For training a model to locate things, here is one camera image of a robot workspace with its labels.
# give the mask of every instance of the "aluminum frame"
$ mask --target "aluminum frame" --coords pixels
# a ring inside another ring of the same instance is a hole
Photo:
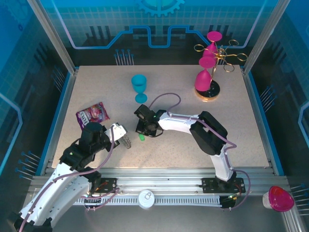
[[[276,25],[278,24],[281,16],[283,15],[286,7],[288,6],[290,0],[279,0],[277,5],[275,6],[273,12],[271,13],[268,21],[265,24],[265,27],[262,30],[259,38],[257,39],[245,65],[244,71],[245,74],[248,74],[253,67],[254,63],[256,62],[257,58],[259,57],[260,53],[262,52],[266,42],[268,41],[269,37],[271,36],[273,30],[275,29]]]
[[[270,166],[273,168],[274,170],[274,174],[275,175],[283,175],[283,169],[281,167],[280,164],[277,164],[276,159],[275,159],[275,155],[277,156],[278,154],[274,154],[274,150],[272,148],[272,145],[269,141],[268,135],[267,135],[267,130],[266,130],[266,126],[263,122],[263,118],[262,118],[262,113],[259,109],[258,106],[258,102],[256,99],[256,95],[254,93],[254,89],[253,89],[253,84],[250,81],[249,75],[245,72],[242,72],[242,76],[245,82],[245,86],[247,88],[247,92],[249,95],[249,99],[251,102],[251,106],[253,109],[253,113],[255,116],[255,121],[257,123],[257,127],[260,131],[260,135],[261,135],[261,139],[262,139],[262,143],[264,146],[264,150],[266,153],[266,157],[268,158],[268,160],[270,161]]]
[[[68,54],[62,40],[60,39],[54,25],[49,19],[47,12],[42,6],[41,2],[39,0],[27,0],[27,1],[30,7],[32,8],[34,14],[36,15],[37,19],[39,20],[40,24],[42,25],[48,38],[55,47],[57,53],[59,54],[67,70],[69,71],[70,74],[74,74],[75,73],[74,63],[70,55]]]
[[[261,127],[262,122],[259,120],[258,107],[256,101],[254,101],[254,94],[252,92],[252,86],[248,78],[248,73],[260,55],[263,47],[265,46],[268,38],[270,37],[272,30],[275,28],[280,17],[284,13],[290,0],[279,0],[274,11],[272,12],[265,28],[263,29],[256,45],[254,46],[251,54],[245,63],[245,75],[244,80],[246,83],[247,91],[249,93],[250,101],[252,103],[253,111],[255,113],[259,129],[262,129],[264,137],[265,129]],[[28,3],[32,7],[35,15],[43,26],[45,32],[53,43],[60,58],[64,62],[68,71],[72,74],[66,89],[65,97],[63,99],[58,119],[56,121],[56,127],[52,134],[50,145],[48,146],[47,156],[44,161],[44,167],[46,167],[45,176],[35,176],[31,182],[30,188],[25,202],[29,201],[33,197],[35,189],[41,188],[48,176],[50,175],[53,154],[56,150],[56,145],[60,136],[61,128],[63,125],[64,117],[67,111],[67,107],[70,101],[70,96],[73,90],[74,81],[76,78],[74,64],[67,53],[60,37],[58,36],[54,26],[49,20],[47,13],[40,2],[36,0],[28,0]],[[266,144],[264,147],[269,147],[267,141],[263,141]],[[275,162],[271,162],[272,168],[244,168],[252,179],[252,192],[253,196],[261,196],[268,191],[272,185],[281,186],[282,188],[289,190],[287,178],[285,176],[275,176],[273,171],[278,174]],[[201,183],[200,179],[203,177],[214,177],[214,169],[101,169],[101,172],[105,177],[117,177],[118,186],[121,188],[120,194],[136,195],[142,189],[152,189],[156,195],[204,195],[198,185]],[[302,224],[299,213],[294,207],[291,211],[283,214],[283,217],[287,224],[287,229],[290,232],[304,232],[305,227]]]

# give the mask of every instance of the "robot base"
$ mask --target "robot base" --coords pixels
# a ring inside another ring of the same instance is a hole
[[[196,95],[201,98],[203,101],[211,101],[216,99],[220,93],[220,86],[214,80],[211,81],[211,87],[207,91],[198,91],[194,89]]]
[[[202,178],[203,193],[238,193],[239,189],[241,193],[246,192],[243,178],[236,178],[236,173],[228,182],[219,180],[218,178]]]

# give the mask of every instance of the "metal rod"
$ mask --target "metal rod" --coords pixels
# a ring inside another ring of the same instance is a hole
[[[269,94],[269,91],[271,90],[271,88],[269,88],[266,93],[264,93],[263,95],[260,96],[260,99],[264,99],[265,96],[267,96],[267,94]]]
[[[35,174],[34,171],[32,171],[32,170],[26,168],[25,166],[23,166],[21,169],[22,169],[23,171],[28,171],[28,172],[31,172],[31,173]]]
[[[56,88],[59,90],[59,92],[61,93],[61,89],[55,84]]]
[[[308,201],[309,199],[302,199],[302,200],[297,200],[295,202],[303,202],[303,201]]]
[[[214,73],[216,72],[218,63],[219,63],[219,59],[217,59],[216,65],[212,68],[211,78],[213,77]]]
[[[264,108],[266,105],[268,106],[269,102],[273,100],[272,97],[270,97],[266,102],[262,103],[262,107]]]
[[[302,189],[302,190],[298,190],[298,191],[295,191],[295,192],[293,192],[293,193],[302,192],[302,191],[306,191],[306,190],[309,190],[309,188]]]
[[[26,174],[26,175],[29,175],[29,176],[33,176],[33,175],[30,175],[29,173],[26,173],[26,172],[23,172],[21,170],[19,170],[18,168],[15,168],[15,172],[20,172],[20,173],[23,173],[23,174]]]
[[[126,54],[126,64],[129,65],[129,61],[127,59],[127,54]]]
[[[272,107],[272,106],[274,106],[275,105],[275,103],[273,102],[266,110],[265,110],[265,113]]]
[[[57,78],[57,76],[55,76],[53,79],[54,79],[55,82],[58,83],[60,89],[62,89],[63,88],[63,84],[60,82],[60,80]]]
[[[271,92],[267,92],[267,94],[264,94],[264,96],[261,99],[261,102],[263,102],[267,97],[271,96]]]
[[[57,72],[59,73],[59,75],[62,77],[62,79],[65,80],[66,77],[63,75],[63,73],[58,69],[57,66],[55,66],[55,68],[56,68]]]
[[[309,203],[307,203],[307,204],[297,204],[296,206],[308,206],[309,205]]]
[[[294,198],[296,197],[309,197],[309,194],[305,192],[303,195],[294,196]]]
[[[27,177],[23,176],[22,174],[20,174],[20,175],[19,175],[19,178],[24,178],[24,179],[27,179],[27,180],[30,180],[30,181],[32,181],[32,179],[30,179],[30,178],[27,178]]]
[[[123,61],[122,61],[122,54],[119,55],[120,56],[120,60],[121,60],[121,65],[123,65]]]
[[[18,160],[18,163],[19,163],[19,164],[24,164],[24,165],[26,165],[26,166],[28,166],[28,167],[30,167],[30,168],[36,169],[35,167],[32,167],[31,165],[26,164],[26,163],[24,163],[24,162],[21,161],[21,160]]]
[[[127,51],[127,52],[128,52],[128,54],[129,54],[129,61],[130,61],[130,65],[131,65],[130,49],[127,49],[126,51]]]
[[[122,51],[122,55],[123,55],[123,58],[124,58],[125,65],[126,65],[125,50],[124,50],[124,49],[121,49],[121,51]]]
[[[118,62],[117,62],[117,54],[114,54],[114,57],[115,57],[115,60],[116,60],[116,64],[119,65]]]
[[[118,62],[119,62],[119,65],[120,65],[120,59],[119,59],[119,54],[118,54],[118,49],[115,49],[116,53],[117,53],[117,57],[118,57]]]
[[[292,190],[292,189],[295,189],[295,188],[299,188],[299,187],[304,188],[304,187],[305,187],[305,185],[304,185],[304,184],[300,184],[299,186],[296,186],[296,187],[291,188],[291,190]]]
[[[253,47],[247,59],[247,62],[244,65],[244,70],[246,74],[250,72],[257,58],[260,56],[266,42],[268,41],[273,29],[278,24],[289,2],[290,0],[279,0],[274,10],[272,11],[270,17],[268,18],[268,21],[265,24],[265,27],[263,28],[259,38],[255,43],[255,46]]]
[[[267,97],[264,97],[263,100],[261,101],[261,102],[262,102],[262,105],[263,105],[264,102],[267,101],[267,99],[270,98],[270,97],[271,97],[271,92],[268,92],[268,96],[267,96]]]
[[[69,71],[69,73],[74,74],[75,73],[74,63],[72,59],[70,58],[70,55],[68,54],[55,27],[51,23],[51,20],[49,19],[48,14],[46,10],[44,9],[44,7],[42,6],[41,2],[37,0],[28,0],[28,3],[30,7],[33,9],[37,19],[39,20],[48,38],[50,39],[53,46],[55,47],[57,53],[59,54],[67,70]]]
[[[56,87],[58,88],[58,90],[61,92],[61,90],[62,90],[61,85],[58,83],[58,81],[57,81],[55,78],[53,78],[53,80],[54,80],[55,86],[56,86]]]
[[[267,87],[265,88],[265,90],[263,91],[263,93],[261,93],[260,98],[261,98],[265,93],[267,93],[267,92],[266,92],[267,90],[269,90],[269,86],[267,86]]]
[[[273,103],[273,101],[274,101],[276,98],[277,98],[277,95],[276,95],[271,101],[268,101],[267,106],[265,106],[265,105],[266,105],[266,103],[265,103],[265,104],[264,104],[265,107],[263,107],[263,108],[267,108],[271,103]]]
[[[134,65],[134,55],[133,54],[131,54],[131,57],[132,57],[132,65]]]
[[[61,85],[64,85],[64,81],[62,80],[61,76],[59,75],[59,73],[56,73],[55,70],[53,70],[54,75],[56,76],[56,78],[59,80],[59,82],[61,83]]]
[[[35,165],[35,166],[38,166],[36,163],[34,163],[34,162],[31,162],[30,160],[28,160],[27,158],[25,159],[25,162],[29,162],[29,163],[32,163],[33,165]]]
[[[26,157],[28,157],[29,159],[32,159],[32,160],[34,160],[34,161],[36,161],[36,162],[39,162],[39,160],[37,160],[37,159],[35,159],[35,158],[32,158],[32,157],[29,156],[29,155],[26,155],[25,152],[22,152],[22,153],[21,153],[21,156],[26,156]]]
[[[38,157],[38,156],[34,155],[31,151],[28,151],[28,155],[32,155],[32,156],[34,156],[34,157],[38,158],[39,160],[41,159],[40,157]]]

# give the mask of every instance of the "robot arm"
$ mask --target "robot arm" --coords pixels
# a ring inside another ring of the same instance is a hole
[[[236,177],[236,173],[228,167],[225,159],[225,142],[211,131],[206,131],[200,122],[193,119],[199,118],[206,122],[217,133],[226,138],[226,129],[210,113],[203,111],[199,115],[173,114],[169,116],[165,110],[159,110],[155,113],[142,104],[134,114],[139,118],[136,132],[150,137],[156,137],[157,131],[163,132],[164,130],[175,130],[191,134],[201,150],[211,156],[216,178],[228,183]]]
[[[115,123],[113,126],[114,148],[126,133],[126,129]],[[101,174],[95,171],[85,175],[67,176],[54,182],[53,180],[65,174],[82,173],[92,168],[86,166],[94,160],[95,154],[103,149],[110,151],[112,145],[111,129],[107,130],[99,123],[90,122],[86,125],[78,144],[74,142],[65,149],[53,174],[39,191],[36,197],[24,207],[19,214],[11,213],[8,221],[16,231],[20,228],[27,214],[30,214],[23,232],[51,232],[61,216],[81,196],[93,193],[100,184]],[[38,195],[45,190],[32,212],[30,208]]]

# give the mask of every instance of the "candy wrapper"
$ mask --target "candy wrapper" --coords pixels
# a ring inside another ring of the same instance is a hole
[[[103,122],[110,119],[101,102],[77,112],[76,117],[81,129],[84,129],[89,122]]]

